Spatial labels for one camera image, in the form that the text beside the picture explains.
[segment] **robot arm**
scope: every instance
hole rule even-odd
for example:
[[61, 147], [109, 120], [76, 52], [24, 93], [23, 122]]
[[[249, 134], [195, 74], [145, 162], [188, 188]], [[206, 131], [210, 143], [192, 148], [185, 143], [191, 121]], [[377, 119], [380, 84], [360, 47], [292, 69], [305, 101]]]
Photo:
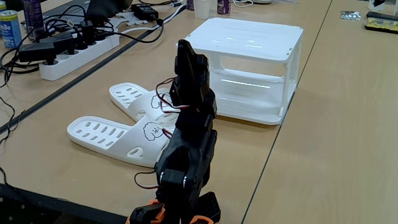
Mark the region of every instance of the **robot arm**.
[[215, 94], [210, 89], [208, 60], [204, 55], [196, 54], [189, 42], [180, 40], [175, 73], [177, 77], [170, 89], [173, 105], [189, 107], [181, 110], [170, 143], [155, 165], [159, 184], [156, 197], [163, 207], [155, 204], [156, 211], [151, 210], [155, 205], [135, 209], [130, 217], [131, 224], [145, 223], [137, 221], [137, 217], [147, 216], [155, 220], [149, 213], [152, 211], [158, 215], [160, 207], [164, 209], [164, 216], [159, 223], [220, 220], [220, 208], [214, 193], [199, 197], [210, 177], [217, 138], [217, 132], [213, 130], [217, 108]]

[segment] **power strip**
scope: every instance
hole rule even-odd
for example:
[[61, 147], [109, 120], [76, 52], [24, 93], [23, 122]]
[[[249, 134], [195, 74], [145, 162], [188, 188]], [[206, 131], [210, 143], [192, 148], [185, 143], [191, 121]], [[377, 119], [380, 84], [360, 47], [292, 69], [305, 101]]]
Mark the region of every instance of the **power strip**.
[[85, 50], [75, 50], [77, 53], [74, 55], [57, 55], [55, 65], [40, 63], [40, 76], [44, 80], [57, 80], [119, 46], [119, 39], [118, 35], [112, 35], [97, 41], [95, 45], [88, 46]]

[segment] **slipper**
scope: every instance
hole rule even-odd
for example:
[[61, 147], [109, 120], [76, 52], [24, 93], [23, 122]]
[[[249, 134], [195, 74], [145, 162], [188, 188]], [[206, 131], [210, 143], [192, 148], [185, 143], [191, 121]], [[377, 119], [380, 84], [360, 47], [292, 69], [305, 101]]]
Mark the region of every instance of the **slipper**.
[[[159, 89], [160, 94], [165, 93], [165, 100], [171, 102], [168, 89]], [[167, 129], [173, 131], [178, 113], [164, 113], [160, 108], [160, 100], [156, 95], [156, 91], [148, 91], [143, 87], [133, 83], [121, 83], [112, 86], [109, 94], [114, 104], [120, 107], [134, 121], [138, 122], [145, 115], [150, 120], [155, 121]], [[167, 106], [162, 105], [164, 110], [179, 112]]]
[[116, 123], [94, 116], [84, 116], [72, 122], [69, 138], [93, 151], [138, 166], [151, 167], [169, 143], [164, 126], [148, 116], [134, 126]]

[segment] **cartoon drawing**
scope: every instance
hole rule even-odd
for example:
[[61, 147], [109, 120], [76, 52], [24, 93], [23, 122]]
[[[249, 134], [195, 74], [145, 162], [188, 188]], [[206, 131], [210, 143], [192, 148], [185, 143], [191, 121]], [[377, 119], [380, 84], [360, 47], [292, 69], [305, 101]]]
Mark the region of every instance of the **cartoon drawing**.
[[[164, 100], [166, 100], [167, 102], [169, 102], [170, 104], [172, 103], [172, 99], [170, 97], [170, 94], [166, 93], [163, 97]], [[150, 102], [150, 105], [152, 106], [153, 109], [157, 109], [160, 108], [160, 99], [159, 97], [157, 97], [157, 95], [152, 97], [152, 101]], [[168, 107], [169, 105], [163, 103], [162, 107]]]
[[144, 126], [145, 138], [149, 141], [154, 141], [156, 138], [160, 138], [163, 135], [163, 126], [157, 123], [147, 123]]

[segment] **wooden table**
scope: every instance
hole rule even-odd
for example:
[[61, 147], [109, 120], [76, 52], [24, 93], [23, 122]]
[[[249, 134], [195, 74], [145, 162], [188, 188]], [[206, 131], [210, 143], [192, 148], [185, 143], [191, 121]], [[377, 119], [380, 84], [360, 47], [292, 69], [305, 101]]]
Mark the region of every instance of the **wooden table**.
[[[230, 17], [303, 27], [302, 69], [329, 3], [329, 0], [303, 0], [297, 4], [275, 2], [242, 9], [233, 7]], [[134, 174], [148, 169], [80, 147], [68, 139], [66, 128], [85, 115], [134, 124], [112, 103], [109, 87], [133, 82], [153, 90], [156, 84], [174, 76], [175, 44], [202, 22], [194, 18], [192, 11], [182, 12], [165, 26], [165, 34], [159, 41], [137, 44], [24, 120], [1, 146], [0, 165], [7, 171], [10, 183], [123, 216], [153, 199], [154, 190], [142, 190], [133, 181]], [[231, 59], [225, 64], [250, 72], [282, 71], [279, 67], [244, 60]], [[211, 178], [203, 192], [216, 192], [222, 223], [240, 223], [279, 127], [219, 117], [214, 128], [219, 133], [218, 142]], [[151, 184], [155, 178], [149, 175], [141, 181]]]
[[[43, 11], [48, 11], [51, 10], [55, 7], [58, 7], [59, 5], [65, 4], [71, 0], [49, 0], [45, 1], [42, 3], [42, 10]], [[171, 15], [174, 13], [174, 11], [177, 8], [173, 9], [166, 9], [162, 10], [159, 12], [159, 17], [160, 18], [166, 18], [167, 16]], [[20, 11], [18, 13], [19, 16], [19, 21], [24, 20], [24, 13], [23, 11]], [[147, 26], [154, 26], [155, 24], [153, 22], [148, 23]], [[121, 25], [120, 30], [126, 30], [130, 29], [132, 27], [127, 27], [124, 25]], [[24, 37], [26, 34], [23, 30], [21, 30], [22, 36]], [[134, 32], [128, 33], [129, 35], [133, 37], [139, 37], [140, 35], [144, 34], [144, 30], [137, 30]], [[125, 46], [127, 47], [125, 50], [128, 48], [132, 47], [132, 43], [135, 43], [134, 41], [131, 41], [130, 39], [121, 37], [120, 39], [120, 45], [113, 50], [110, 50], [109, 52], [103, 54], [102, 56], [98, 57], [97, 59], [91, 61], [90, 63], [87, 63], [86, 65], [80, 67], [79, 69], [76, 69], [75, 71], [69, 73], [68, 75], [65, 75], [64, 77], [55, 80], [53, 82], [48, 81], [48, 80], [43, 80], [40, 77], [39, 72], [34, 72], [30, 74], [24, 74], [24, 75], [18, 75], [18, 74], [13, 74], [9, 83], [7, 86], [4, 88], [0, 89], [0, 96], [3, 97], [3, 99], [11, 104], [15, 110], [16, 110], [16, 115], [19, 115], [22, 111], [27, 110], [34, 105], [37, 105], [40, 101], [44, 100], [46, 97], [50, 96], [51, 94], [55, 93], [56, 91], [59, 91], [59, 89], [62, 89], [65, 85], [71, 83], [72, 81], [77, 82], [77, 79], [83, 74], [84, 76], [90, 75], [85, 74], [85, 72], [90, 72], [89, 70], [93, 68], [95, 65], [99, 64], [103, 60], [108, 60], [110, 57], [113, 56], [113, 54], [116, 54], [119, 50], [122, 50]], [[4, 44], [1, 42], [0, 43], [0, 55], [3, 54], [6, 50], [4, 47]], [[9, 121], [9, 118], [11, 117], [11, 109], [7, 107], [4, 104], [0, 104], [0, 126], [4, 125], [6, 122]]]
[[398, 222], [397, 36], [339, 18], [367, 5], [333, 0], [244, 223]]

